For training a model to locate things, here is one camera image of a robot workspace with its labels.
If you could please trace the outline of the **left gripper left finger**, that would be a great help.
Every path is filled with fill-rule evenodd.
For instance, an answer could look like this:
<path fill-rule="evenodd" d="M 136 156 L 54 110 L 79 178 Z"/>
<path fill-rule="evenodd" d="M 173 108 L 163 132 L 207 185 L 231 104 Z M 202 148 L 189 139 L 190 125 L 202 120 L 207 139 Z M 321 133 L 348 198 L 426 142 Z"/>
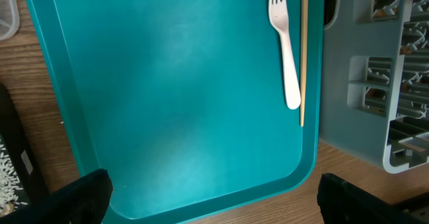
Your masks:
<path fill-rule="evenodd" d="M 1 224 L 101 224 L 109 207 L 113 184 L 98 169 L 35 204 L 1 218 Z"/>

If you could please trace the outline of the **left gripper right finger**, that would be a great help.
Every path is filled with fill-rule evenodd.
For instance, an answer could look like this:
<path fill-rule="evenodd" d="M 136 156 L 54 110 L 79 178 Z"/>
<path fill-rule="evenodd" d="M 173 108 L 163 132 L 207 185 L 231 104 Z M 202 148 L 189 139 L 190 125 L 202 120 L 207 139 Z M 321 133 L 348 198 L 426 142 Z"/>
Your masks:
<path fill-rule="evenodd" d="M 424 224 L 332 173 L 321 176 L 317 203 L 325 224 Z"/>

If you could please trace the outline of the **pile of rice and nuts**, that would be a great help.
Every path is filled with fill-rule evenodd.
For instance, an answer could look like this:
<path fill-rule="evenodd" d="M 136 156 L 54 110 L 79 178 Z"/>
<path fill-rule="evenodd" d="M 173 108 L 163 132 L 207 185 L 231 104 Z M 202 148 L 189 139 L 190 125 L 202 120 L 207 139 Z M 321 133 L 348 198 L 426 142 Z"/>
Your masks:
<path fill-rule="evenodd" d="M 5 142 L 1 139 L 1 217 L 29 205 Z"/>

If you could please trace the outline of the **white plastic fork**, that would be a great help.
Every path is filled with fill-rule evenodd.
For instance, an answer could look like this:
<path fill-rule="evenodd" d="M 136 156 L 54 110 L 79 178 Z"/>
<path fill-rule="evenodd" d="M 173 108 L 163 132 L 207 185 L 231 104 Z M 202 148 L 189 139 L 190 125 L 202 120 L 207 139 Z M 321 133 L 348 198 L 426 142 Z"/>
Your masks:
<path fill-rule="evenodd" d="M 301 104 L 301 95 L 292 53 L 286 0 L 269 0 L 268 16 L 270 24 L 280 37 L 286 105 L 289 109 L 297 109 Z"/>

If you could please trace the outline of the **wooden chopstick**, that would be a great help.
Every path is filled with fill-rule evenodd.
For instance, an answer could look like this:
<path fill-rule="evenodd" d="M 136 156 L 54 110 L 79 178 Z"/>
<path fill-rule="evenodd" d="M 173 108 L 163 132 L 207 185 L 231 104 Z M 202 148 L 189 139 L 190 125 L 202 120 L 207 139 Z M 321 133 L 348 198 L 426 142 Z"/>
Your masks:
<path fill-rule="evenodd" d="M 301 86 L 301 105 L 300 105 L 300 126 L 304 126 L 305 106 L 306 106 L 306 73 L 308 61 L 308 0 L 302 0 L 301 3 L 301 51 L 300 51 L 300 86 Z"/>

